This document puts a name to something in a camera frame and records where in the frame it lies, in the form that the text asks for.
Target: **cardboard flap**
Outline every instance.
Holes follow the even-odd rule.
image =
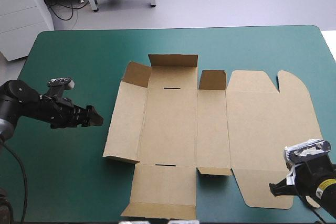
[[[309,92],[285,71],[278,74],[280,92],[260,71],[238,71],[233,78],[226,91],[231,165],[244,201],[288,209],[292,199],[274,197],[268,183],[278,183],[288,173],[285,146],[322,138]]]
[[[203,70],[199,88],[205,90],[225,90],[226,89],[225,71]]]
[[[231,176],[232,172],[229,168],[213,168],[213,167],[197,167],[200,174],[204,175],[219,175],[219,176]]]
[[[147,88],[126,82],[120,83],[104,157],[129,163],[139,162],[138,145],[146,98]]]
[[[198,91],[196,142],[201,174],[231,175],[225,91]]]
[[[283,180],[288,171],[233,169],[244,202],[250,207],[289,209],[293,205],[293,196],[274,197],[268,183]]]
[[[127,65],[122,81],[146,88],[151,71],[151,67],[131,61]]]
[[[195,220],[196,207],[169,204],[130,203],[121,216]]]
[[[232,72],[228,91],[278,93],[268,75],[263,71],[235,70]]]
[[[188,219],[195,206],[195,167],[137,164],[123,216]]]
[[[197,67],[198,55],[149,55],[152,67]]]

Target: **white sticker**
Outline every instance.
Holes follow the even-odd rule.
[[[323,190],[318,187],[316,189],[316,197],[318,197],[319,199],[321,199],[322,198],[322,194],[323,194]]]

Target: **cardboard panel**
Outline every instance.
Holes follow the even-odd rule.
[[[199,88],[206,90],[225,90],[226,89],[225,71],[203,70]]]
[[[289,209],[293,205],[293,196],[274,197],[268,186],[283,180],[288,171],[233,169],[233,172],[248,206]]]
[[[235,70],[231,74],[227,89],[231,92],[278,93],[277,88],[263,71]]]
[[[212,167],[197,167],[200,174],[204,175],[222,175],[231,176],[232,172],[230,168],[212,168]]]
[[[322,138],[305,85],[285,71],[278,81],[280,93],[266,73],[234,71],[226,91],[231,164],[253,207],[289,208],[289,199],[275,198],[268,187],[288,173],[283,148]]]
[[[130,204],[122,215],[185,219],[195,217],[195,206],[194,167],[137,164]]]
[[[230,170],[226,97],[222,90],[199,90],[197,98],[197,167],[218,175]]]
[[[169,204],[130,203],[121,216],[195,220],[196,207]]]
[[[148,87],[197,90],[197,68],[153,67]]]
[[[141,164],[196,166],[197,90],[149,88]]]
[[[147,88],[121,82],[115,102],[104,157],[138,162],[138,144],[143,124]]]
[[[149,55],[152,67],[197,67],[198,55]]]
[[[122,81],[146,88],[152,68],[131,61],[126,68]]]

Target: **table surface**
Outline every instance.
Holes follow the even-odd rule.
[[[234,27],[156,30],[85,30],[41,33],[19,76],[39,92],[55,77],[73,77],[65,95],[80,106],[92,104],[102,127],[52,130],[29,118],[19,120],[8,141],[28,176],[26,221],[109,222],[130,197],[134,166],[102,157],[120,79],[129,61],[149,64],[148,54],[198,54],[199,70],[263,70],[276,85],[287,70],[308,87],[324,139],[336,145],[336,67],[314,26]],[[336,151],[330,154],[336,161]],[[19,220],[23,183],[18,164],[0,155],[1,187]],[[323,210],[319,212],[332,220]],[[245,205],[234,177],[197,178],[197,218],[207,222],[313,222],[297,198],[290,210]]]

